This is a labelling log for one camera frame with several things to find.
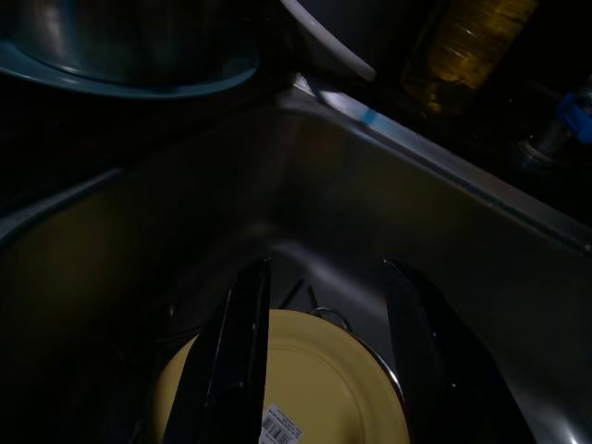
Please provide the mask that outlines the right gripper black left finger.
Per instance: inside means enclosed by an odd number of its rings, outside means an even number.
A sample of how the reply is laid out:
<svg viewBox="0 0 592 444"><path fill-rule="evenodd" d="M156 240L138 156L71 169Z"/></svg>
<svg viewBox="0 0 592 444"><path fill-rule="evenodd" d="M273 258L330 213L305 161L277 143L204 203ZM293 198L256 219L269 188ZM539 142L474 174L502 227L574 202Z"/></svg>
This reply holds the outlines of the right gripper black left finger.
<svg viewBox="0 0 592 444"><path fill-rule="evenodd" d="M190 347L166 421L165 443L256 443L262 428L270 260L236 276Z"/></svg>

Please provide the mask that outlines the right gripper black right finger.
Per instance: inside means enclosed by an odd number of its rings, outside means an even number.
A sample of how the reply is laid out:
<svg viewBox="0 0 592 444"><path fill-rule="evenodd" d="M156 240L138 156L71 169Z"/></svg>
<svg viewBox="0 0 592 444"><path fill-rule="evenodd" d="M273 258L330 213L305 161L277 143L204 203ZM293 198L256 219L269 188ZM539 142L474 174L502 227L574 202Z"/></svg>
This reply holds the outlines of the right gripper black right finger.
<svg viewBox="0 0 592 444"><path fill-rule="evenodd" d="M420 272L382 262L392 350L415 443L529 443L493 357Z"/></svg>

